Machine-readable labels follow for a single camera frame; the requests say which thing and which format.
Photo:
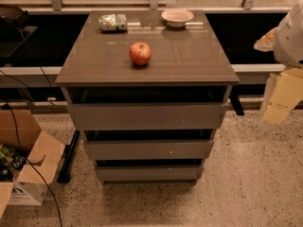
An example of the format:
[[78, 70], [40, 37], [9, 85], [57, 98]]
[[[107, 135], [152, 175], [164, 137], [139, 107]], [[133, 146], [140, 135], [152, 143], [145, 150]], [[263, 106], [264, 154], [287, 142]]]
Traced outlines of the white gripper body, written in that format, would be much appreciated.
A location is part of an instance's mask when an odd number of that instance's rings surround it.
[[293, 109], [303, 100], [303, 71], [298, 68], [280, 73], [270, 101], [287, 109]]

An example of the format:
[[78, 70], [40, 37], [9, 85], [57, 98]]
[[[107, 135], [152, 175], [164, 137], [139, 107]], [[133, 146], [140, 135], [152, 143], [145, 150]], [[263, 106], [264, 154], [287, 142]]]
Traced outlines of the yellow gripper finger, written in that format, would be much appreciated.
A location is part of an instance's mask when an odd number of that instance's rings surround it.
[[268, 104], [264, 108], [262, 119], [269, 124], [279, 125], [287, 118], [290, 111], [282, 105]]
[[276, 46], [276, 31], [277, 28], [274, 27], [258, 39], [254, 44], [254, 49], [261, 52], [274, 51]]

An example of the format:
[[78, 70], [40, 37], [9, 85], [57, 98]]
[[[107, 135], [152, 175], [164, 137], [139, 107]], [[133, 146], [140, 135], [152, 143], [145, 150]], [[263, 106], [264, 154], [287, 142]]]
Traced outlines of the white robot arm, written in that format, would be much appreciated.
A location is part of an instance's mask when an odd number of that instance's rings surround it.
[[285, 66], [281, 73], [267, 79], [260, 110], [264, 123], [277, 126], [303, 100], [303, 0], [257, 40], [254, 49], [273, 51], [275, 60]]

